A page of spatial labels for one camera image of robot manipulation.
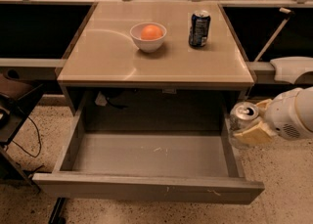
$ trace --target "terrazzo floor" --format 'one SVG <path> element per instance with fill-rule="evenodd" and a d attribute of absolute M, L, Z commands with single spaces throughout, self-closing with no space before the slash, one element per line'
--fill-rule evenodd
<path fill-rule="evenodd" d="M 62 96 L 45 96 L 30 116 L 37 124 L 42 150 L 38 158 L 15 144 L 8 154 L 23 169 L 52 171 L 72 115 Z M 38 151 L 36 131 L 26 121 L 15 141 Z M 275 140 L 270 145 L 240 150 L 246 178 L 265 184 L 250 205 L 180 202 L 116 202 L 67 200 L 62 213 L 67 223 L 313 223 L 313 142 Z M 0 223 L 48 223 L 55 198 L 35 193 L 29 186 L 0 185 Z"/>

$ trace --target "silver can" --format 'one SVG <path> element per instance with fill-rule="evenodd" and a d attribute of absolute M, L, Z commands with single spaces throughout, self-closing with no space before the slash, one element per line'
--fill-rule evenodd
<path fill-rule="evenodd" d="M 232 130 L 239 130 L 249 126 L 259 116 L 258 107 L 249 102 L 235 104 L 230 113 Z"/>

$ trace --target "can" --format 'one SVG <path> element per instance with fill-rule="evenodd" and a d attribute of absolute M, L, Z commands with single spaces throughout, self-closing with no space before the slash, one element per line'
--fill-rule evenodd
<path fill-rule="evenodd" d="M 203 47 L 207 41 L 211 16 L 206 10 L 194 11 L 191 18 L 189 45 L 194 48 Z"/>
<path fill-rule="evenodd" d="M 258 107 L 249 102 L 235 104 L 230 112 L 230 124 L 232 130 L 248 127 L 259 116 Z"/>

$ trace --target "wire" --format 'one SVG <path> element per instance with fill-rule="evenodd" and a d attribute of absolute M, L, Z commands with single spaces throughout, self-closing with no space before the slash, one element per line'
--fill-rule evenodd
<path fill-rule="evenodd" d="M 17 108 L 19 109 L 19 111 L 20 111 L 22 114 L 26 115 L 26 113 L 24 113 L 20 107 L 17 107 Z M 22 149 L 22 150 L 23 150 L 26 154 L 28 154 L 29 156 L 31 156 L 31 157 L 39 157 L 39 155 L 40 155 L 40 153 L 41 153 L 41 148 L 42 148 L 42 143 L 41 143 L 41 138 L 40 138 L 39 129 L 38 129 L 36 123 L 35 123 L 29 116 L 28 116 L 27 118 L 32 122 L 32 124 L 33 124 L 34 127 L 36 128 L 37 138 L 38 138 L 38 143 L 39 143 L 39 151 L 38 151 L 37 155 L 31 154 L 29 151 L 27 151 L 25 148 L 23 148 L 20 144 L 18 144 L 18 143 L 15 142 L 14 140 L 13 140 L 12 142 L 13 142 L 15 145 L 17 145 L 20 149 Z"/>
<path fill-rule="evenodd" d="M 106 100 L 107 100 L 107 102 L 108 102 L 108 104 L 109 104 L 110 106 L 112 106 L 112 107 L 114 107 L 114 108 L 117 108 L 117 109 L 119 109 L 119 110 L 123 110 L 123 109 L 128 108 L 128 107 L 125 106 L 125 105 L 113 104 L 113 103 L 110 101 L 110 98 L 109 98 L 109 97 L 106 97 Z"/>
<path fill-rule="evenodd" d="M 40 168 L 45 167 L 44 164 L 39 165 L 37 168 L 35 168 L 34 170 L 30 171 L 28 174 L 28 178 L 31 179 L 33 177 L 33 175 L 35 174 L 35 172 L 37 172 Z"/>

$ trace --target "table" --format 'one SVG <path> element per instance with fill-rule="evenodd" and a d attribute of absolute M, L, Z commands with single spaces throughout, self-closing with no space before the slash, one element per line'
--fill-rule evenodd
<path fill-rule="evenodd" d="M 211 26 L 205 47 L 194 49 L 190 18 L 199 9 Z M 166 26 L 158 51 L 132 43 L 129 29 L 139 22 Z M 221 94 L 237 100 L 254 81 L 216 2 L 99 2 L 58 81 L 74 120 L 54 171 L 34 175 L 47 194 L 249 203 L 262 192 L 228 141 Z M 112 88 L 122 90 L 114 101 L 126 110 L 95 105 Z"/>

